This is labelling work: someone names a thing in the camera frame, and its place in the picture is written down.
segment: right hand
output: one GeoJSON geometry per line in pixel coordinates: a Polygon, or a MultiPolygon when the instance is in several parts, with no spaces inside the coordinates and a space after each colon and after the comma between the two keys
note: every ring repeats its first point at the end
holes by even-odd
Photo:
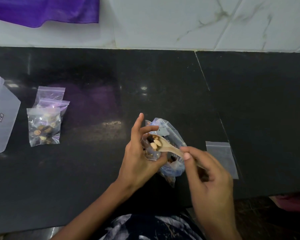
{"type": "Polygon", "coordinates": [[[241,239],[236,230],[231,175],[208,152],[191,146],[180,149],[184,152],[192,205],[199,223],[212,239],[241,239]],[[207,182],[200,180],[196,160],[206,169],[207,182]]]}

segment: fingernail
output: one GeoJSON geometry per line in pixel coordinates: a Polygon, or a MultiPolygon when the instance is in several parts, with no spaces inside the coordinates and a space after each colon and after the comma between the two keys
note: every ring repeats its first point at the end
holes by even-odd
{"type": "Polygon", "coordinates": [[[184,158],[184,160],[188,160],[189,158],[191,158],[190,153],[185,152],[183,158],[184,158]]]}

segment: floor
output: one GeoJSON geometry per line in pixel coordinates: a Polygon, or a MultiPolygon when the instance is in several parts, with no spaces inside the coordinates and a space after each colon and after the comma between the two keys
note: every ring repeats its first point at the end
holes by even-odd
{"type": "MultiPolygon", "coordinates": [[[[243,239],[300,239],[300,213],[278,208],[268,197],[234,202],[237,228],[243,239]]],[[[193,208],[187,209],[198,224],[193,208]]],[[[62,227],[0,235],[0,240],[48,240],[62,227]]]]}

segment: tiled wall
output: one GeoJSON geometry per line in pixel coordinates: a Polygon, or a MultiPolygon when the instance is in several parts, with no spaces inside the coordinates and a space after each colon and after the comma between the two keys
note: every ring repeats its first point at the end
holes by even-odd
{"type": "Polygon", "coordinates": [[[300,0],[100,0],[99,24],[0,21],[0,46],[300,52],[300,0]]]}

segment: bag of nuts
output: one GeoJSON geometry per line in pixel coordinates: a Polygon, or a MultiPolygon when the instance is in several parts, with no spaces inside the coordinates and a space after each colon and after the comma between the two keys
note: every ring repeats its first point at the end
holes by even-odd
{"type": "Polygon", "coordinates": [[[60,143],[60,108],[28,108],[30,146],[60,143]]]}
{"type": "MultiPolygon", "coordinates": [[[[178,131],[166,120],[155,118],[152,122],[146,120],[146,125],[158,125],[157,131],[152,131],[142,137],[141,144],[145,149],[146,157],[149,160],[156,161],[161,153],[156,151],[160,145],[156,143],[156,135],[164,137],[171,145],[176,148],[187,146],[183,141],[178,131]]],[[[162,175],[168,183],[174,187],[176,177],[180,176],[185,170],[185,164],[182,157],[173,153],[168,153],[168,163],[160,168],[160,175],[162,175]]]]}

